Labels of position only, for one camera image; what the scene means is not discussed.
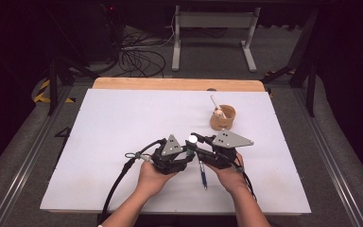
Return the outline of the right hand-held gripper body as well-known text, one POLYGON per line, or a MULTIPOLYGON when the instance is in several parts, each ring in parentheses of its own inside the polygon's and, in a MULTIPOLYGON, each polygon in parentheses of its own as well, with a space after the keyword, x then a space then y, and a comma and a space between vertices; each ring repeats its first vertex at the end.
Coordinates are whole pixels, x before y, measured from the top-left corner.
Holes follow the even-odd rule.
POLYGON ((228 168, 234 163, 236 149, 252 146, 254 142, 232 131, 222 130, 216 135, 216 138, 212 143, 205 144, 209 145, 212 150, 206 150, 209 159, 207 162, 203 163, 216 168, 228 168))

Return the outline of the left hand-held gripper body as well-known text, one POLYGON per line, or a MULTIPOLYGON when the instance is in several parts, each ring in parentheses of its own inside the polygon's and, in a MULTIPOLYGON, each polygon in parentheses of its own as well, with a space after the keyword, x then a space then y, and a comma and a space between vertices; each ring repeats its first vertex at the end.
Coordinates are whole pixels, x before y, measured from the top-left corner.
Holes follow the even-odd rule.
POLYGON ((186 147, 181 146, 176 137, 170 134, 167 139, 160 141, 160 146, 155 149, 151 159, 159 172, 165 175, 176 173, 186 169, 178 166, 178 161, 188 156, 186 151, 186 147))

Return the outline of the blue pen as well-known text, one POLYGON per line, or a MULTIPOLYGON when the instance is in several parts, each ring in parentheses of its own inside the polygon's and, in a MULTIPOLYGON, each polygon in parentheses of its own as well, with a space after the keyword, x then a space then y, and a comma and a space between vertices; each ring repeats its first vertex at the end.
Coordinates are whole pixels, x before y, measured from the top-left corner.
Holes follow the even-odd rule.
POLYGON ((203 187, 205 190, 207 190, 208 185, 207 185, 207 180, 206 180, 206 173, 205 173, 204 164, 202 161, 199 161, 199 169, 200 169, 200 176, 201 176, 201 181, 202 181, 203 187))

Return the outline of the tan pen holder with figure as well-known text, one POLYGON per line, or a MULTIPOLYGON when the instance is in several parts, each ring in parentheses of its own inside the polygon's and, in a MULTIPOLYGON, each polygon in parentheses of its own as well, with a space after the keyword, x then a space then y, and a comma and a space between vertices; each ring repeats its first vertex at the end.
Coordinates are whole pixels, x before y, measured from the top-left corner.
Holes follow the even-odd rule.
POLYGON ((210 125, 216 131, 222 129, 230 130, 233 126, 235 116, 236 112, 234 107, 230 105, 221 105, 220 110, 214 109, 210 118, 210 125))

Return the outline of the white pen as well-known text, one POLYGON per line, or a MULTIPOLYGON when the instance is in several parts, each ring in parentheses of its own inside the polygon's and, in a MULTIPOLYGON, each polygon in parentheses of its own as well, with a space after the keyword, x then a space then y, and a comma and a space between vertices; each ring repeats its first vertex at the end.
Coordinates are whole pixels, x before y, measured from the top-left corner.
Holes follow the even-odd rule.
POLYGON ((216 114, 218 117, 226 118, 226 115, 224 114, 224 112, 222 111, 220 105, 216 101, 216 98, 214 96, 211 96, 211 100, 212 100, 212 102, 215 105, 214 114, 216 114))

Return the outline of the person's left hand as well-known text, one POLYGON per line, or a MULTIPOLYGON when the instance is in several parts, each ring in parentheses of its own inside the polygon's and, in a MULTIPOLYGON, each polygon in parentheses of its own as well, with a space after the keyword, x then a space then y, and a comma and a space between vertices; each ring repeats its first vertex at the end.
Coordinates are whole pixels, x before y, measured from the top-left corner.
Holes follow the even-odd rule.
POLYGON ((147 198, 151 198, 160 193, 165 184, 174 176, 175 173, 165 175, 158 172, 149 162, 143 162, 140 167, 136 191, 147 198))

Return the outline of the person's right hand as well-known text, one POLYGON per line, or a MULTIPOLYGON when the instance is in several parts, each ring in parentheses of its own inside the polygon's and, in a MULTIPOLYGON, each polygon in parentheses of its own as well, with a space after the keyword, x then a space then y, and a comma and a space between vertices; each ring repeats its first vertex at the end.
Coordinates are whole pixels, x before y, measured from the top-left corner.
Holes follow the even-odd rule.
POLYGON ((237 195, 242 192, 250 193, 250 190, 241 173, 238 173, 233 167, 218 169, 207 164, 217 175, 220 183, 225 187, 226 191, 231 195, 237 195))

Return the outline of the wooden table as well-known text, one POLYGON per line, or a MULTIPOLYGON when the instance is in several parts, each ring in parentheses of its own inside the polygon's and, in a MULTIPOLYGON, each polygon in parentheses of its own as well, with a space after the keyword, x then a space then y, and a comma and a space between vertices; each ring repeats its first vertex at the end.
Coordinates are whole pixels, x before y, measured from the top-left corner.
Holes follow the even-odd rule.
POLYGON ((94 89, 265 92, 259 80, 99 78, 94 89))

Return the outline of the white table sheet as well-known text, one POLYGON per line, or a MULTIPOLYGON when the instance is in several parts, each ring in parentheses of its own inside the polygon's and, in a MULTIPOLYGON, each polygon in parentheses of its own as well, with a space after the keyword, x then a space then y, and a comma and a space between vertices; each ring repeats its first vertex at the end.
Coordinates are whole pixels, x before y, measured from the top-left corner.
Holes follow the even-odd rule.
POLYGON ((234 107, 233 132, 249 138, 241 148, 245 171, 262 211, 300 215, 311 211, 271 100, 265 92, 88 90, 53 172, 41 207, 50 212, 100 212, 117 208, 134 190, 140 166, 121 172, 127 153, 173 134, 214 135, 210 117, 218 104, 234 107))

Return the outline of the black metal stand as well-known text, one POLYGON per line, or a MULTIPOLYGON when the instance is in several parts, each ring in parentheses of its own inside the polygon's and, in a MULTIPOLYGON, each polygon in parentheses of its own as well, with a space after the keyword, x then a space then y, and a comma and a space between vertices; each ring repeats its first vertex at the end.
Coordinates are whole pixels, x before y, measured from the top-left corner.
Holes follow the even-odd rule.
POLYGON ((70 59, 58 56, 52 59, 49 63, 48 73, 49 73, 49 91, 50 91, 50 108, 49 115, 52 115, 57 107, 59 106, 59 93, 58 93, 58 79, 64 86, 72 86, 75 78, 71 72, 71 68, 76 69, 82 75, 87 76, 92 79, 97 79, 98 74, 87 69, 81 64, 71 61, 70 59))
POLYGON ((314 117, 314 95, 316 85, 316 57, 309 50, 308 44, 311 39, 314 25, 317 21, 319 10, 313 9, 307 19, 299 40, 293 49, 287 66, 276 72, 269 72, 261 82, 267 84, 282 75, 286 75, 291 70, 295 70, 289 81, 291 88, 300 88, 307 80, 305 107, 309 115, 314 117))

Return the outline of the white metal stand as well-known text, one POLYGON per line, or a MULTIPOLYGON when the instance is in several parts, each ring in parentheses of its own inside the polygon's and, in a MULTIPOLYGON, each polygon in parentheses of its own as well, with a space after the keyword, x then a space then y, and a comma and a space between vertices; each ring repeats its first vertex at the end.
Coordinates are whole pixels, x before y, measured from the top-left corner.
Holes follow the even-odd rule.
POLYGON ((251 53, 251 41, 260 15, 260 8, 250 12, 201 12, 182 11, 180 6, 175 7, 174 14, 174 47, 171 69, 180 69, 181 59, 181 29, 182 28, 246 28, 248 37, 240 42, 247 66, 251 72, 257 67, 251 53))

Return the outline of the metal floor rail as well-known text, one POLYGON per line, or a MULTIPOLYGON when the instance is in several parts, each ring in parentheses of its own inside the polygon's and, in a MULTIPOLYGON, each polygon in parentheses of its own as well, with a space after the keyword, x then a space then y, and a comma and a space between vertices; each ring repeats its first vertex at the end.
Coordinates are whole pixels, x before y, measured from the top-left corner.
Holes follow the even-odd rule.
POLYGON ((16 172, 14 179, 11 181, 10 187, 0 202, 0 227, 3 227, 5 224, 15 202, 18 200, 28 177, 32 171, 32 168, 35 166, 40 153, 43 150, 43 145, 46 141, 47 135, 51 130, 61 107, 63 106, 66 98, 70 94, 72 90, 71 86, 64 86, 59 93, 59 103, 57 104, 56 109, 53 111, 51 115, 47 115, 44 119, 43 125, 39 130, 36 139, 34 140, 30 150, 28 151, 25 160, 22 162, 19 170, 16 172))
POLYGON ((303 111, 303 114, 311 128, 313 135, 315 136, 316 144, 320 152, 320 157, 328 171, 328 174, 352 225, 354 227, 363 227, 363 214, 357 205, 356 200, 354 199, 352 190, 350 189, 346 179, 337 165, 337 162, 323 136, 323 133, 321 132, 317 119, 314 116, 311 116, 310 112, 307 110, 303 92, 300 89, 293 89, 293 94, 303 111))

